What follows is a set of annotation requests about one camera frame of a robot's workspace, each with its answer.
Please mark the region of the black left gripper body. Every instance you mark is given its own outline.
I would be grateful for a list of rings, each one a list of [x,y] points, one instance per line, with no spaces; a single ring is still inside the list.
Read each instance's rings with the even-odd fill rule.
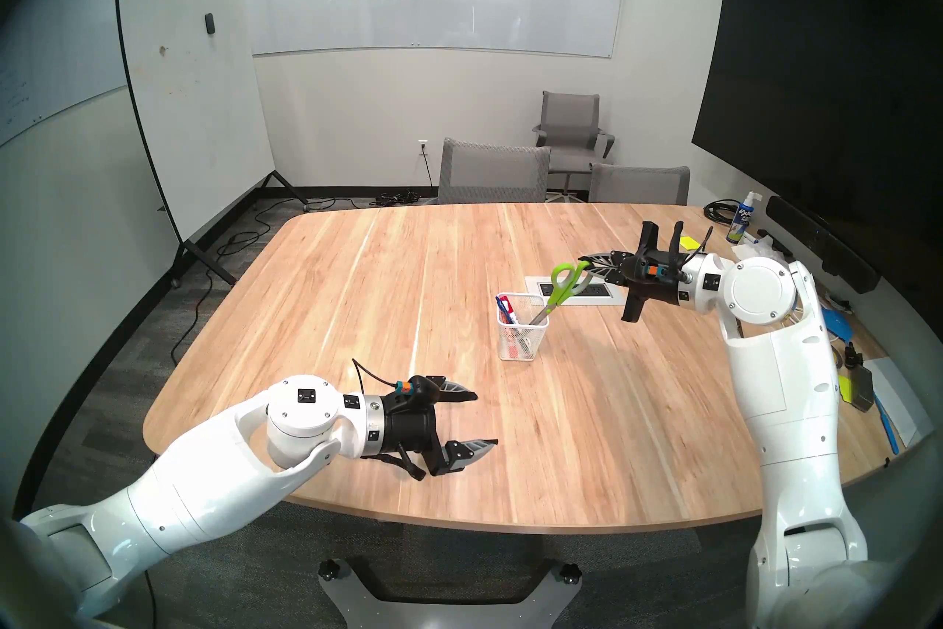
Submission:
[[[441,476],[442,445],[437,432],[436,396],[431,392],[414,391],[381,397],[384,433],[378,460],[404,469],[417,481],[424,479],[426,471],[413,464],[410,452],[423,457],[428,474]]]

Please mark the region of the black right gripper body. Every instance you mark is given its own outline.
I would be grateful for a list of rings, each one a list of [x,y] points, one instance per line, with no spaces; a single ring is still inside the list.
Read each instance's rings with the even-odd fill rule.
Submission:
[[[625,322],[638,322],[648,300],[667,304],[679,304],[679,286],[690,283],[692,277],[684,272],[685,265],[692,260],[697,251],[680,253],[680,239],[683,223],[674,225],[669,248],[659,250],[658,225],[652,221],[642,223],[638,248],[633,254],[627,254],[620,272],[627,277],[628,289],[626,304],[621,319]]]

